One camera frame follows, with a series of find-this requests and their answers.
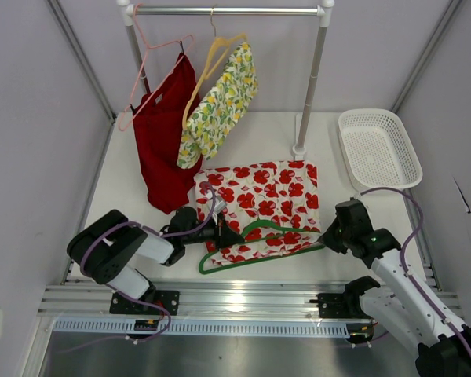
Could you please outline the green hanger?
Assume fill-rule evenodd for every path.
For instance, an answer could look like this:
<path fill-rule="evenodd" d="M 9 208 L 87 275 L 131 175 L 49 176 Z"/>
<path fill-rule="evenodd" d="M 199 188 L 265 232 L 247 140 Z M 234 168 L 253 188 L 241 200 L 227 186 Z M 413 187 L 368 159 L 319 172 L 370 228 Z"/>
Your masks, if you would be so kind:
<path fill-rule="evenodd" d="M 295 229 L 295 228 L 283 227 L 283 226 L 278 225 L 275 222 L 272 222 L 270 220 L 256 220 L 256 221 L 250 223 L 241 232 L 241 236 L 242 237 L 247 236 L 251 231 L 253 231 L 255 229 L 259 229 L 259 228 L 267 228 L 267 229 L 277 230 L 277 231 L 280 232 L 281 236 L 285 236 L 288 233 L 294 233 L 294 232 L 295 233 L 313 232 L 313 233 L 317 233 L 317 234 L 322 233 L 322 231 L 319 230 L 319 229 L 313 229 L 313 228 L 310 228 L 310 229 L 297 228 L 297 229 Z M 218 266 L 216 268 L 206 270 L 206 269 L 204 269 L 204 263 L 208 259 L 211 259 L 215 254 L 219 253 L 219 251 L 214 251 L 214 252 L 210 252 L 210 253 L 205 254 L 201 258 L 201 260 L 198 264 L 198 271 L 201 275 L 209 275 L 209 274 L 212 274 L 212 273 L 218 273 L 218 272 L 221 272 L 221 271 L 234 269 L 234 268 L 242 267 L 242 266 L 245 266 L 245 265 L 252 265 L 252 264 L 256 264 L 256 263 L 269 262 L 269 261 L 272 261 L 272 260 L 279 260 L 281 258 L 289 258 L 289 257 L 292 257 L 292 256 L 298 256 L 300 254 L 305 254 L 305 253 L 309 253 L 309 252 L 312 252 L 312 251 L 318 251 L 318 250 L 321 250 L 321 249 L 324 249 L 324 248 L 325 248 L 325 246 L 320 244 L 319 241 L 317 240 L 315 243 L 311 243 L 307 246 L 303 246 L 300 249 L 297 248 L 293 252 L 289 252 L 287 254 L 271 255 L 271 256 L 268 256 L 268 257 L 265 257 L 265 258 L 251 258 L 249 260 L 244 260 L 242 262 L 231 263 L 229 265 Z"/>

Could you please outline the red poppy print skirt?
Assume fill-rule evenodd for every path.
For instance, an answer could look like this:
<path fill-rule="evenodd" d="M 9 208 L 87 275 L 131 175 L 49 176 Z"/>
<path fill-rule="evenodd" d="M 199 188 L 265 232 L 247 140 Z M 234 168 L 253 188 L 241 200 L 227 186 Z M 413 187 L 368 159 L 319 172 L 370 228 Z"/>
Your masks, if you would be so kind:
<path fill-rule="evenodd" d="M 256 220 L 270 220 L 289 228 L 319 229 L 318 173 L 304 160 L 255 163 L 249 166 L 205 169 L 195 176 L 195 202 L 200 219 L 212 206 L 210 183 L 227 203 L 221 212 L 239 234 Z M 315 243 L 319 234 L 288 233 L 259 228 L 244 236 L 244 242 L 219 250 L 204 263 L 204 269 L 242 262 L 251 258 L 282 255 Z M 206 243 L 207 253 L 217 251 Z"/>

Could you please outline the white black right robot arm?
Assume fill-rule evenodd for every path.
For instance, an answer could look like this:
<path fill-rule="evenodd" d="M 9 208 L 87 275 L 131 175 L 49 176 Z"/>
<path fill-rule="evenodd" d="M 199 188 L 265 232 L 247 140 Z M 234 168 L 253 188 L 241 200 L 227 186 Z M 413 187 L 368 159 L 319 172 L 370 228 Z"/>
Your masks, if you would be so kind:
<path fill-rule="evenodd" d="M 471 376 L 471 326 L 416 274 L 406 244 L 375 229 L 357 199 L 339 203 L 319 238 L 339 254 L 351 253 L 373 272 L 345 285 L 343 308 L 379 322 L 413 357 L 420 376 Z"/>

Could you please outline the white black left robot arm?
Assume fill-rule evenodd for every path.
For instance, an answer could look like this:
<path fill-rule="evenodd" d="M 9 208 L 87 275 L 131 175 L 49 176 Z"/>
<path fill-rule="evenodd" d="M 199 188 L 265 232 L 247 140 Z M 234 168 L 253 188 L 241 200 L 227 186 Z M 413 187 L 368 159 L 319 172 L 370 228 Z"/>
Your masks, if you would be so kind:
<path fill-rule="evenodd" d="M 192 207 L 182 207 L 159 233 L 118 210 L 111 210 L 76 235 L 67 246 L 68 256 L 81 273 L 99 285 L 107 285 L 127 296 L 127 305 L 135 313 L 148 313 L 155 304 L 152 282 L 130 261 L 136 255 L 170 267 L 185 256 L 190 244 L 211 242 L 226 248 L 244 238 L 233 230 L 222 213 L 200 221 Z"/>

